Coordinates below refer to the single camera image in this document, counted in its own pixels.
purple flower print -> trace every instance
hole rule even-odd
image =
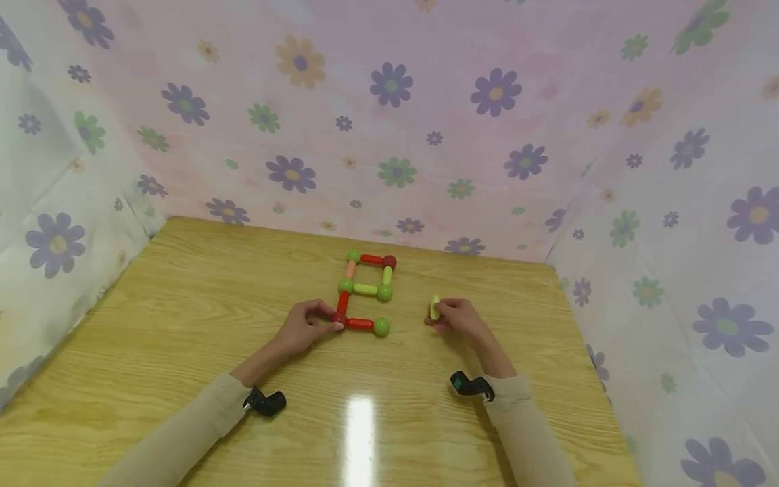
[[[673,228],[679,222],[679,212],[669,211],[665,217],[663,217],[663,226],[667,228]]]
[[[51,279],[59,273],[73,270],[78,257],[84,254],[86,247],[78,243],[86,232],[81,225],[70,226],[70,215],[60,213],[55,221],[51,215],[38,215],[38,225],[42,231],[30,230],[26,234],[27,244],[37,249],[30,257],[30,265],[37,269],[46,266],[44,276]]]
[[[408,90],[414,84],[411,76],[405,76],[406,66],[399,64],[393,69],[392,64],[385,62],[382,71],[374,71],[371,78],[375,84],[371,85],[371,93],[379,95],[379,104],[386,105],[390,102],[398,108],[400,101],[409,101],[411,92]]]
[[[16,39],[11,27],[0,16],[0,49],[7,51],[5,58],[14,66],[22,65],[27,72],[33,70],[33,60],[24,51],[24,48]]]
[[[70,75],[70,79],[78,81],[79,83],[88,83],[92,80],[90,72],[80,65],[71,65],[70,69],[68,69],[68,74]]]
[[[418,231],[422,231],[422,228],[425,227],[419,220],[411,220],[410,218],[406,218],[405,220],[398,220],[397,225],[395,226],[403,233],[410,233],[412,235]]]
[[[757,462],[749,458],[733,461],[730,447],[722,438],[709,439],[708,450],[694,439],[685,441],[684,446],[694,460],[682,460],[682,470],[692,480],[701,482],[700,487],[759,487],[766,481],[766,473]]]
[[[531,144],[525,144],[522,152],[512,150],[509,153],[509,160],[503,164],[503,168],[509,170],[510,178],[520,175],[520,179],[527,179],[531,174],[536,175],[541,172],[541,166],[549,160],[542,155],[544,150],[544,146],[534,150]]]
[[[84,36],[86,42],[92,46],[97,42],[103,49],[108,49],[108,41],[114,40],[114,33],[103,25],[105,16],[100,10],[88,6],[86,0],[57,1],[68,14],[70,25]]]
[[[746,200],[737,199],[731,203],[736,214],[728,218],[728,228],[738,228],[735,239],[744,242],[754,236],[755,242],[768,245],[774,241],[774,232],[779,231],[779,186],[766,191],[759,186],[746,193]]]
[[[549,227],[549,233],[552,233],[553,231],[556,231],[558,228],[560,228],[560,225],[562,225],[562,219],[566,215],[566,210],[563,208],[560,208],[559,210],[555,210],[555,212],[552,214],[552,218],[549,218],[544,222],[544,225]]]
[[[151,196],[160,195],[163,198],[167,196],[165,186],[162,186],[157,180],[151,176],[141,175],[141,180],[138,181],[138,187],[141,188],[141,193],[150,194]]]
[[[33,359],[27,367],[22,365],[11,372],[11,375],[8,377],[8,385],[0,387],[0,415],[3,410],[5,410],[5,407],[8,406],[9,402],[11,402],[11,396],[19,390],[25,382],[33,378],[35,372],[43,365],[45,359],[46,358],[43,356],[38,356]]]
[[[19,117],[19,128],[22,129],[24,133],[35,136],[41,131],[41,121],[38,120],[38,117],[35,115],[26,113]]]
[[[744,347],[754,351],[768,350],[768,343],[757,335],[770,335],[774,327],[764,321],[752,320],[755,309],[750,305],[730,307],[725,298],[714,298],[711,307],[698,307],[701,320],[693,323],[693,329],[705,333],[703,346],[717,350],[724,345],[725,351],[732,357],[740,358],[746,354]]]
[[[349,117],[344,117],[341,115],[340,117],[336,118],[336,127],[338,127],[338,129],[342,132],[349,132],[351,130],[351,120]]]
[[[599,351],[597,354],[595,354],[590,345],[587,345],[587,353],[590,355],[592,366],[595,367],[595,372],[597,373],[598,378],[601,380],[603,391],[606,391],[606,384],[604,384],[603,381],[608,380],[609,377],[611,377],[611,374],[609,374],[608,370],[603,366],[603,363],[606,362],[606,356],[603,355],[602,351]]]
[[[443,142],[441,132],[433,131],[428,134],[428,144],[431,146],[438,146],[441,142]]]
[[[297,157],[288,161],[284,156],[276,156],[275,163],[268,161],[265,165],[272,171],[268,176],[270,180],[280,182],[281,187],[287,191],[297,189],[306,194],[308,189],[316,189],[316,183],[313,180],[316,173],[311,168],[304,168],[303,161]]]
[[[478,256],[481,255],[481,251],[484,250],[485,247],[481,244],[480,238],[469,240],[466,237],[462,237],[460,240],[449,240],[449,244],[443,249],[447,252],[454,252],[456,254]]]
[[[211,198],[212,203],[206,203],[206,207],[211,210],[211,214],[215,217],[220,217],[224,223],[234,223],[236,225],[243,225],[245,221],[250,221],[246,216],[246,210],[240,206],[235,206],[232,199]]]
[[[590,302],[591,294],[590,282],[583,277],[573,283],[573,295],[576,296],[576,303],[579,307],[584,307],[584,305]]]
[[[479,78],[476,80],[477,92],[471,94],[471,103],[478,104],[476,113],[483,115],[489,110],[493,117],[500,115],[503,108],[511,110],[514,108],[513,97],[522,92],[522,86],[516,81],[516,71],[509,71],[503,75],[500,68],[495,68],[490,72],[489,79]]]
[[[643,163],[643,157],[639,154],[630,154],[625,161],[628,163],[629,168],[635,169]]]
[[[182,85],[179,88],[173,83],[168,83],[167,90],[162,90],[161,93],[162,98],[170,101],[167,104],[167,109],[180,114],[185,123],[192,123],[194,120],[197,125],[202,127],[205,123],[203,120],[211,118],[208,112],[203,110],[206,107],[206,102],[202,98],[193,97],[189,86]]]
[[[695,133],[690,130],[684,136],[683,141],[676,143],[674,146],[676,154],[671,156],[674,170],[682,167],[687,169],[693,165],[693,159],[700,159],[703,157],[703,154],[706,153],[703,146],[709,141],[709,136],[703,134],[704,130],[705,129],[698,129],[698,132]]]

red ball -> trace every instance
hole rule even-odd
[[[337,321],[338,323],[342,323],[344,326],[346,326],[346,320],[347,317],[342,312],[336,312],[330,317],[331,323],[335,323]]]
[[[392,270],[395,270],[395,266],[397,265],[397,259],[395,256],[384,256],[384,262],[382,263],[384,267],[390,266],[392,267]]]

wooden table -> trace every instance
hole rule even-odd
[[[394,296],[353,297],[386,338],[347,330],[263,387],[287,409],[246,418],[183,485],[513,485],[478,400],[455,396],[456,341],[422,323],[468,297],[531,378],[579,485],[640,485],[551,268],[175,218],[0,416],[3,485],[93,485],[156,425],[273,336],[293,303],[335,305],[349,249],[394,254]],[[358,281],[378,282],[361,268]]]

fabric wall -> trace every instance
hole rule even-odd
[[[0,11],[0,413],[164,223],[52,13]]]
[[[777,9],[3,3],[0,400],[166,216],[554,244],[647,485],[779,485]]]
[[[583,105],[619,115],[548,262],[646,485],[776,486],[779,4],[682,3],[676,38],[648,2],[614,33],[644,54],[590,60]]]

red magnetic stick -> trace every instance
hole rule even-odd
[[[347,306],[349,306],[349,293],[348,291],[342,291],[340,296],[338,297],[337,311],[342,315],[346,315]]]
[[[353,330],[373,330],[373,322],[370,319],[350,318],[346,320],[346,326]]]
[[[360,256],[360,260],[363,263],[374,264],[376,266],[381,266],[382,264],[384,264],[384,259],[382,259],[381,257],[369,256],[368,254],[362,254],[362,256]]]

